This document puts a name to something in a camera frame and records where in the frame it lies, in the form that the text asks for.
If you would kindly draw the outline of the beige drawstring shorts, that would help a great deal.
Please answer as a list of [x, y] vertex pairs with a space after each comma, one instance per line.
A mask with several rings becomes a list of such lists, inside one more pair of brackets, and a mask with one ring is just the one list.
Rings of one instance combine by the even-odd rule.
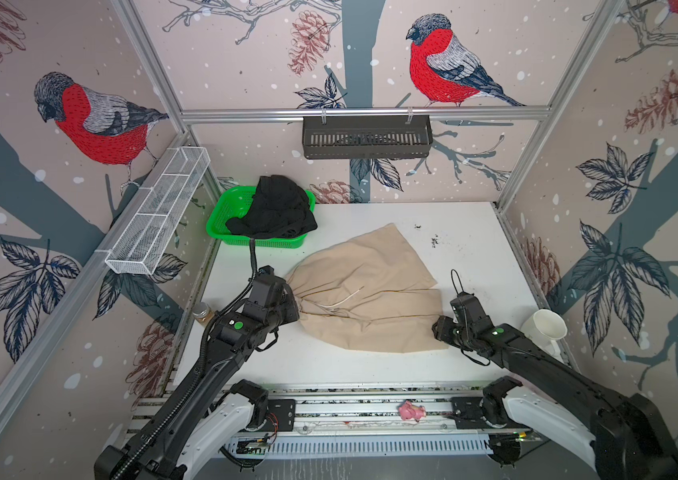
[[394, 224], [308, 256], [286, 281], [318, 340], [395, 354], [447, 348], [432, 333], [443, 313], [437, 281]]

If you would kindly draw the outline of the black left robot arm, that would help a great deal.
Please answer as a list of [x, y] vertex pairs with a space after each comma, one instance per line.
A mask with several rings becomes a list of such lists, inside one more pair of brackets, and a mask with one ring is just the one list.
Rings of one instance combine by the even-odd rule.
[[192, 479], [239, 431], [262, 427], [263, 387], [230, 379], [299, 318], [291, 287], [270, 266], [251, 265], [246, 288], [206, 325], [199, 357], [158, 413], [123, 448], [97, 458], [97, 479]]

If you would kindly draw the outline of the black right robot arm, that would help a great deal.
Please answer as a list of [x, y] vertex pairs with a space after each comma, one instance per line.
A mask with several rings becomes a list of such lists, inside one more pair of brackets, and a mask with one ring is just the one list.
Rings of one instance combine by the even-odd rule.
[[436, 340], [477, 354], [507, 375], [483, 390], [491, 426], [522, 424], [565, 448], [602, 479], [678, 479], [678, 448], [658, 408], [569, 368], [521, 331], [494, 325], [480, 301], [461, 292], [453, 314], [432, 326]]

